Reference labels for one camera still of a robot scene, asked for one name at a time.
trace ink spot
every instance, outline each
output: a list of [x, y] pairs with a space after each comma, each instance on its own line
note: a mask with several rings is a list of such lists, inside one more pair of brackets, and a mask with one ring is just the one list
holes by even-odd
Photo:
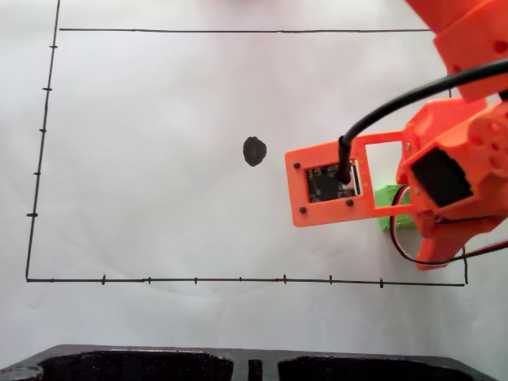
[[248, 165], [255, 167], [267, 155], [267, 146], [257, 137], [249, 137], [244, 143], [244, 158]]

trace white paper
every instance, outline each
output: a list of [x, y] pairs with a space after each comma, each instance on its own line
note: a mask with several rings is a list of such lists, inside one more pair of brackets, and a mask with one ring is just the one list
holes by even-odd
[[[449, 356], [500, 379], [508, 374], [503, 252], [470, 260], [464, 288], [25, 283], [25, 215], [33, 208], [55, 11], [56, 2], [0, 5], [0, 366], [74, 343]], [[395, 0], [62, 0], [60, 27], [425, 25]], [[416, 271], [373, 219], [297, 229], [287, 197], [284, 152], [337, 139], [383, 102], [445, 75], [432, 39], [429, 32], [59, 31], [30, 277], [462, 283], [462, 263]], [[371, 131], [403, 128], [422, 104]], [[254, 136], [267, 156], [249, 167], [242, 148]], [[400, 148], [368, 152], [375, 187], [393, 183]], [[468, 248], [505, 236], [506, 224]]]

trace black cable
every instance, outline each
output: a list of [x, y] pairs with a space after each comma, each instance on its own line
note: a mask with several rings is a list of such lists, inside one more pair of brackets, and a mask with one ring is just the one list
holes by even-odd
[[400, 110], [402, 107], [421, 101], [422, 99], [428, 98], [432, 95], [439, 94], [442, 91], [507, 72], [508, 59], [486, 63], [482, 66], [464, 70], [457, 74], [448, 75], [444, 78], [438, 79], [437, 81], [428, 83], [422, 87], [402, 94], [388, 103], [378, 107], [360, 119], [344, 136], [339, 139], [339, 169], [337, 178], [342, 183], [349, 183], [351, 180], [349, 173], [349, 167], [351, 165], [349, 163], [349, 154], [351, 152], [352, 140], [377, 121], [397, 110]]
[[[392, 206], [398, 205], [398, 199], [401, 195], [401, 193], [407, 188], [408, 186], [402, 186], [400, 187], [397, 192], [395, 193], [394, 199], [391, 203]], [[484, 248], [480, 248], [478, 250], [475, 250], [474, 252], [470, 252], [468, 254], [463, 254], [462, 256], [455, 256], [453, 258], [450, 258], [449, 260], [436, 260], [431, 262], [425, 262], [423, 260], [416, 260], [414, 258], [411, 258], [404, 252], [404, 250], [401, 248], [400, 244], [397, 241], [397, 237], [395, 236], [395, 216], [390, 216], [390, 237], [391, 241], [393, 242], [395, 248], [397, 249], [398, 253], [406, 260], [410, 260], [411, 262], [415, 262], [416, 264], [424, 264], [426, 266], [441, 266], [443, 264], [449, 264], [451, 262], [455, 262], [456, 260], [465, 260], [467, 258], [472, 258], [473, 256], [481, 256], [483, 254], [487, 254], [489, 252], [497, 252], [498, 250], [502, 250], [504, 248], [508, 248], [508, 241], [501, 242], [499, 244], [493, 244], [490, 246], [486, 246]]]

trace orange frame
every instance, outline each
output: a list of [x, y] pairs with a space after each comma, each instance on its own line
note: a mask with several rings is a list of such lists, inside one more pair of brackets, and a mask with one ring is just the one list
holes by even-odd
[[[360, 181], [360, 195], [324, 202], [310, 202], [306, 170], [337, 164], [338, 140], [287, 152], [287, 182], [294, 226], [322, 225], [332, 222], [396, 216], [415, 212], [416, 208], [412, 204], [375, 206], [374, 191], [372, 190], [371, 176], [368, 168], [366, 145], [401, 140], [401, 131], [377, 133], [355, 138], [352, 142], [350, 160], [358, 164], [356, 170], [358, 171]], [[347, 200], [353, 200], [353, 204], [351, 206], [347, 205]]]

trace orange robotic arm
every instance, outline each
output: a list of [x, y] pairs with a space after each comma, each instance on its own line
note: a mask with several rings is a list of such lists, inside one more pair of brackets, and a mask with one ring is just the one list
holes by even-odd
[[[508, 57], [506, 0], [407, 2], [436, 33], [434, 42], [448, 72]], [[474, 235], [499, 225], [508, 215], [508, 74], [459, 90], [463, 98], [428, 102], [403, 131], [354, 139], [348, 184], [337, 179], [339, 142], [288, 152], [294, 224], [412, 214], [424, 237], [417, 256], [423, 262], [453, 258]], [[503, 102], [487, 107], [484, 98], [495, 93]], [[411, 204], [378, 208], [365, 146], [397, 140], [403, 147], [397, 182], [411, 186]]]

